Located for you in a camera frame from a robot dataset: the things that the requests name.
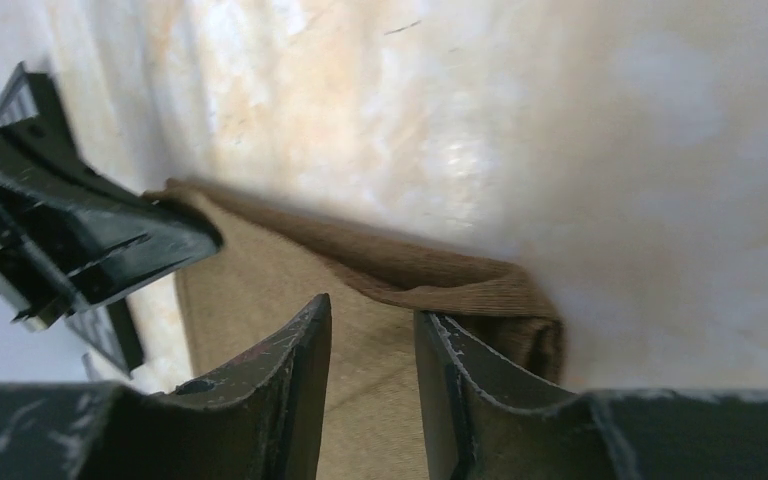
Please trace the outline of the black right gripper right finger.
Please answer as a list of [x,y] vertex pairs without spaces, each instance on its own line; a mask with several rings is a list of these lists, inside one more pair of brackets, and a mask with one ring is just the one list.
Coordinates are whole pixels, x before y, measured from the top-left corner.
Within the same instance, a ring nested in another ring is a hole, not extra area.
[[433,479],[768,479],[768,389],[567,391],[414,316]]

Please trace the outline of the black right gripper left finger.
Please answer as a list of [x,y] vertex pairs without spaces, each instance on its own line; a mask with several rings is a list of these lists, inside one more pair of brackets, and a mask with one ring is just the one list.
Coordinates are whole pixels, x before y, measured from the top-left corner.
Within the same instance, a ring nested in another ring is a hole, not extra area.
[[0,383],[0,479],[313,479],[332,339],[325,294],[169,393]]

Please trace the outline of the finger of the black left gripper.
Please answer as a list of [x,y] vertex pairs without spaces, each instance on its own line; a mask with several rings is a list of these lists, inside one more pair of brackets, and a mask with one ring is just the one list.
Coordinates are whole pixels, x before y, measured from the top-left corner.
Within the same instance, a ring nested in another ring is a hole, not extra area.
[[69,147],[0,129],[0,297],[45,329],[216,254],[218,230],[120,188]]

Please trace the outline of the brown cloth napkin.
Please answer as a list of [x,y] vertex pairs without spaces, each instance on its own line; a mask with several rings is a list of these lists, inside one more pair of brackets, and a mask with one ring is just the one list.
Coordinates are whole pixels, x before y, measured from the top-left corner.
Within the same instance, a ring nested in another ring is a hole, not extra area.
[[195,182],[170,181],[154,199],[207,220],[223,240],[219,253],[175,276],[196,374],[254,346],[315,295],[329,296],[321,479],[427,477],[415,309],[441,309],[513,363],[552,382],[562,376],[562,320],[518,265]]

